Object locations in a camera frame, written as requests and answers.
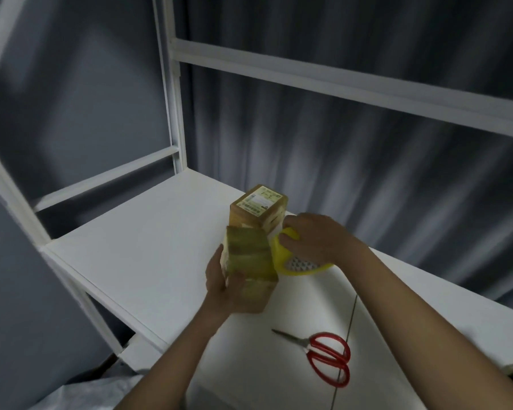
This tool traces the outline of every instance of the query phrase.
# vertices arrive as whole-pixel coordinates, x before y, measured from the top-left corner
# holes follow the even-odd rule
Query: scissors
[[[283,331],[278,330],[272,330],[274,333],[278,334],[279,336],[285,338],[287,341],[290,341],[296,345],[300,345],[304,349],[307,350],[306,357],[308,358],[308,361],[310,362],[310,365],[314,369],[315,373],[327,384],[330,384],[333,387],[342,388],[348,385],[349,383],[349,368],[348,368],[348,362],[351,358],[351,351],[349,350],[348,343],[344,341],[343,338],[339,337],[336,334],[330,333],[330,332],[318,332],[314,335],[312,335],[310,338],[297,338],[291,334],[287,334]],[[325,344],[322,344],[321,342],[317,341],[318,338],[331,338],[335,341],[338,341],[342,346],[344,347],[344,351],[342,353],[333,350],[332,348],[328,347]],[[313,347],[316,350],[319,350],[321,352],[326,353],[327,355],[320,354],[312,349],[310,347]],[[319,368],[315,365],[314,361],[317,360],[319,362],[322,362],[324,364],[327,364],[331,367],[338,368],[340,370],[344,371],[344,378],[341,381],[340,379],[335,380],[333,378],[327,377],[325,374],[323,374]]]

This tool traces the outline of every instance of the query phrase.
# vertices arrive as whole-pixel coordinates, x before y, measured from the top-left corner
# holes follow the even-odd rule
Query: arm
[[[364,243],[326,216],[288,216],[283,224],[300,240],[282,234],[282,245],[342,269],[427,408],[513,410],[513,382]]]
[[[207,296],[201,308],[150,372],[115,410],[179,408],[207,343],[230,316],[235,298],[243,286],[243,277],[233,275],[226,288],[219,263],[222,248],[222,245],[219,246],[207,265]]]

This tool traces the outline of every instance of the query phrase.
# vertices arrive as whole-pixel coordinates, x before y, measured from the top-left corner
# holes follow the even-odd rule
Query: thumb
[[[278,239],[280,240],[281,246],[294,254],[300,252],[302,248],[302,243],[300,240],[294,240],[291,236],[287,236],[285,233],[280,233]]]
[[[228,285],[226,286],[226,293],[228,297],[232,300],[237,298],[243,289],[243,285],[245,284],[245,275],[242,273],[233,273],[228,276]]]

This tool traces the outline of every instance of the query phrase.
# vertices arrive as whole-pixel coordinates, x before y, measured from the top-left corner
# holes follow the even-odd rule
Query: scissors blade
[[[279,330],[272,330],[272,332],[278,334],[280,337],[285,338],[289,342],[300,345],[303,348],[308,348],[310,346],[310,340],[308,338],[297,338],[294,335],[287,334],[287,332]]]

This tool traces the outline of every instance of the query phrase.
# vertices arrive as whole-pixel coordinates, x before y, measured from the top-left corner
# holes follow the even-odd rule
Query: small cardboard box
[[[238,272],[246,277],[235,312],[262,312],[279,280],[266,233],[257,228],[228,226],[223,244],[220,264],[224,276]]]
[[[254,186],[230,205],[230,226],[261,228],[269,234],[283,222],[288,200],[262,184]]]

